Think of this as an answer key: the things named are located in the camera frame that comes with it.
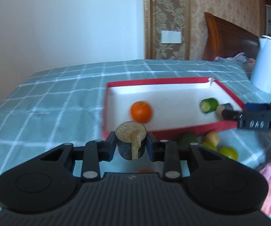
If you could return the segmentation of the gold ornate wall frame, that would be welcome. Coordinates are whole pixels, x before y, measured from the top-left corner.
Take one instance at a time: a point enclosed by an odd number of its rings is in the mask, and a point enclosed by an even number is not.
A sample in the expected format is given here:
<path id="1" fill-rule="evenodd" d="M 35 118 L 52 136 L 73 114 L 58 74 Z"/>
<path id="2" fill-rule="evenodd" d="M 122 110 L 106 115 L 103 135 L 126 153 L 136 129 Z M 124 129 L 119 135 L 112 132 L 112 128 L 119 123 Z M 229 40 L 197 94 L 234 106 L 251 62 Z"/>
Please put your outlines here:
<path id="1" fill-rule="evenodd" d="M 188 60 L 191 0 L 144 0 L 145 58 Z M 181 44 L 161 44 L 161 31 L 181 31 Z"/>

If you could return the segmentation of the orange tangerine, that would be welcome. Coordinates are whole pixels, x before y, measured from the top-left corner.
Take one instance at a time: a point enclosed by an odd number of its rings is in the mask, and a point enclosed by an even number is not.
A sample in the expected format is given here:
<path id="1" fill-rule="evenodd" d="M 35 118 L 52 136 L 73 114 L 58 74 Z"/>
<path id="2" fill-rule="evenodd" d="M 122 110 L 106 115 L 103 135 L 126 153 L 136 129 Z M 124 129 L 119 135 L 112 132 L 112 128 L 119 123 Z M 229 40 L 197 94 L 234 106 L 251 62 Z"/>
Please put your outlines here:
<path id="1" fill-rule="evenodd" d="M 153 118 L 153 109 L 146 101 L 137 101 L 130 108 L 131 118 L 141 124 L 148 123 Z"/>
<path id="2" fill-rule="evenodd" d="M 138 171 L 138 173 L 154 173 L 154 170 L 152 169 L 141 169 Z"/>

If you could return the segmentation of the wooden headboard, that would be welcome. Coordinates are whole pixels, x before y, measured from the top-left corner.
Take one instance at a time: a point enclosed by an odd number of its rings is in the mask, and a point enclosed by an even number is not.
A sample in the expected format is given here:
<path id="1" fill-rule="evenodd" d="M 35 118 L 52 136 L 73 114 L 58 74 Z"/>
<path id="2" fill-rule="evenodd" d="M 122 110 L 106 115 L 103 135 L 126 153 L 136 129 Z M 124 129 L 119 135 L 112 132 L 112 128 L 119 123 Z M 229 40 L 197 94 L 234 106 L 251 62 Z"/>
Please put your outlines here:
<path id="1" fill-rule="evenodd" d="M 213 61 L 216 57 L 234 57 L 239 53 L 256 59 L 259 50 L 258 36 L 209 12 L 205 12 L 204 15 L 209 35 L 203 60 Z"/>

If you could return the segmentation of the green plaid bed sheet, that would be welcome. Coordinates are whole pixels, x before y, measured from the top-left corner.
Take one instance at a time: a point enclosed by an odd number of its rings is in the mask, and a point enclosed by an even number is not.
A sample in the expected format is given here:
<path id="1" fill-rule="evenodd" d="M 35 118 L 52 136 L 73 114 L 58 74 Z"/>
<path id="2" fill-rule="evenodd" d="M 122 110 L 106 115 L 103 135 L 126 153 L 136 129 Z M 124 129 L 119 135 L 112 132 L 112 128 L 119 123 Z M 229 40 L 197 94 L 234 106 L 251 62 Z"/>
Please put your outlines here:
<path id="1" fill-rule="evenodd" d="M 250 83 L 251 71 L 234 60 L 132 60 L 35 73 L 0 105 L 0 175 L 62 143 L 100 139 L 109 82 L 212 76 L 244 103 L 271 102 L 270 94 Z"/>

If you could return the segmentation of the dark sugarcane piece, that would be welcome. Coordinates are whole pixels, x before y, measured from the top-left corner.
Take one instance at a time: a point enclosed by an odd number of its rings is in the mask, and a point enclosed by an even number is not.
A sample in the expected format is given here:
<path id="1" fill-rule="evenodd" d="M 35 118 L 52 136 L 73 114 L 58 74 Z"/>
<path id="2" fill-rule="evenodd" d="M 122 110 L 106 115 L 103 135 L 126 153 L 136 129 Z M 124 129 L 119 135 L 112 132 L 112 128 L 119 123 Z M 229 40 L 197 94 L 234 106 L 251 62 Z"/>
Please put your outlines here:
<path id="1" fill-rule="evenodd" d="M 223 120 L 223 116 L 222 116 L 222 112 L 223 110 L 230 110 L 232 111 L 234 108 L 230 103 L 226 103 L 226 104 L 220 104 L 217 106 L 216 108 L 216 116 L 219 120 Z"/>
<path id="2" fill-rule="evenodd" d="M 143 156 L 147 130 L 143 124 L 127 121 L 115 131 L 119 154 L 126 160 L 135 160 Z"/>

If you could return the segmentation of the white wall switch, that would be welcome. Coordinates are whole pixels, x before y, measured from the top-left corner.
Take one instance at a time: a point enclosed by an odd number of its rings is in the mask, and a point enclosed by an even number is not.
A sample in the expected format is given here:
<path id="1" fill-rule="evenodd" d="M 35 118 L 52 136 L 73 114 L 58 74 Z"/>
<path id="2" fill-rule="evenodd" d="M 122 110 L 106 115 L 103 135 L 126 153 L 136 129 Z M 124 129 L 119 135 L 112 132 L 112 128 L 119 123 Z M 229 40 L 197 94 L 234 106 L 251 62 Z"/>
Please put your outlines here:
<path id="1" fill-rule="evenodd" d="M 161 44 L 181 44 L 182 33 L 181 31 L 161 31 Z"/>

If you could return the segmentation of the brown longan fruit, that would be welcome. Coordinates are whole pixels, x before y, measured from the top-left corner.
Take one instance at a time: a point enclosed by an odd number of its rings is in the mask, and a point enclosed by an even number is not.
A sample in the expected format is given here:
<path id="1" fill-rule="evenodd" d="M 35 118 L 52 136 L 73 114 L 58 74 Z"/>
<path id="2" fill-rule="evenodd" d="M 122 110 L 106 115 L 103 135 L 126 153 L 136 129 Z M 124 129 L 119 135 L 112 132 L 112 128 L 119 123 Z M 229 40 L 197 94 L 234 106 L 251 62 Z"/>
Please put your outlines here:
<path id="1" fill-rule="evenodd" d="M 210 131 L 204 135 L 204 141 L 211 143 L 213 146 L 218 146 L 220 142 L 220 136 L 215 131 Z"/>

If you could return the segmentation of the green round tomato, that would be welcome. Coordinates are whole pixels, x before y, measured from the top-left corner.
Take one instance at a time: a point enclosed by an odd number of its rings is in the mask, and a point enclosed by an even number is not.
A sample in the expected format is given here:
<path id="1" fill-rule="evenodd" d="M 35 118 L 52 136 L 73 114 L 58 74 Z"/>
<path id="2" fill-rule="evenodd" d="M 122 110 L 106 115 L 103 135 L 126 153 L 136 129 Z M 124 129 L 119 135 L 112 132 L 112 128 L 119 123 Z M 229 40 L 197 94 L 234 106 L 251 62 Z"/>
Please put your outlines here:
<path id="1" fill-rule="evenodd" d="M 211 143 L 210 141 L 203 140 L 201 142 L 201 145 L 217 152 L 217 147 L 213 143 Z"/>
<path id="2" fill-rule="evenodd" d="M 224 146 L 219 150 L 219 153 L 223 156 L 226 156 L 234 161 L 238 161 L 238 153 L 237 151 L 229 146 Z"/>

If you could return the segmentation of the red shallow cardboard box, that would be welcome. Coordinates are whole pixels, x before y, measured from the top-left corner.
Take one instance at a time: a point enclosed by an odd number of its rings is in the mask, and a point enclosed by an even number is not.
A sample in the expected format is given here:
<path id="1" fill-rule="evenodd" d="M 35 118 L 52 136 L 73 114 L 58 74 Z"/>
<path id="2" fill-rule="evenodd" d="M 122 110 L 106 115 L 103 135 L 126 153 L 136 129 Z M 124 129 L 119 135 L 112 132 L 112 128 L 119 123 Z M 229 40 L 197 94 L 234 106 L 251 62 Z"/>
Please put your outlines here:
<path id="1" fill-rule="evenodd" d="M 220 121 L 215 113 L 201 112 L 200 102 L 210 97 L 220 104 L 230 103 L 234 110 L 244 109 L 244 103 L 229 88 L 211 77 L 109 82 L 104 98 L 102 137 L 130 121 L 130 108 L 138 101 L 151 105 L 152 120 L 145 127 L 157 139 L 173 140 L 186 132 L 201 136 L 213 130 L 236 128 L 236 122 Z"/>

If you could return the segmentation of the white electric kettle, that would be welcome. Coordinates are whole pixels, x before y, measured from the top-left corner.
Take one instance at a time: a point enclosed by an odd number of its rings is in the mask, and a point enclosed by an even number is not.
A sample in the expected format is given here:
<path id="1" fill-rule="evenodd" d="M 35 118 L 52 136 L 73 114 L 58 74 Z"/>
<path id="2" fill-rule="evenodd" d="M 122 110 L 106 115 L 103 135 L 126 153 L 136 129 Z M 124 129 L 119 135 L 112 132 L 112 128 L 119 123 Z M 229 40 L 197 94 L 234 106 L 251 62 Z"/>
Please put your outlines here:
<path id="1" fill-rule="evenodd" d="M 261 91 L 271 94 L 271 37 L 259 38 L 259 52 L 255 61 L 251 83 Z"/>

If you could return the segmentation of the green cucumber piece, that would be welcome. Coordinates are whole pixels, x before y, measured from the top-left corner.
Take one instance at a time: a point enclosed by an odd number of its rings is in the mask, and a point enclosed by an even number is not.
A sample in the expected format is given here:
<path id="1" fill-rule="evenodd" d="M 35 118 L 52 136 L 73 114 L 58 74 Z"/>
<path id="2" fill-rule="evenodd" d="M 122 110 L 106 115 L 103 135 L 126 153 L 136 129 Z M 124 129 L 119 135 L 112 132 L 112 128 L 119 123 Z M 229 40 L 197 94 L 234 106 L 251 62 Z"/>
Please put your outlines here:
<path id="1" fill-rule="evenodd" d="M 197 142 L 197 136 L 193 133 L 185 133 L 181 135 L 177 140 L 179 147 L 188 147 L 191 143 Z"/>
<path id="2" fill-rule="evenodd" d="M 200 110 L 207 114 L 216 111 L 219 103 L 215 98 L 206 98 L 200 102 Z"/>

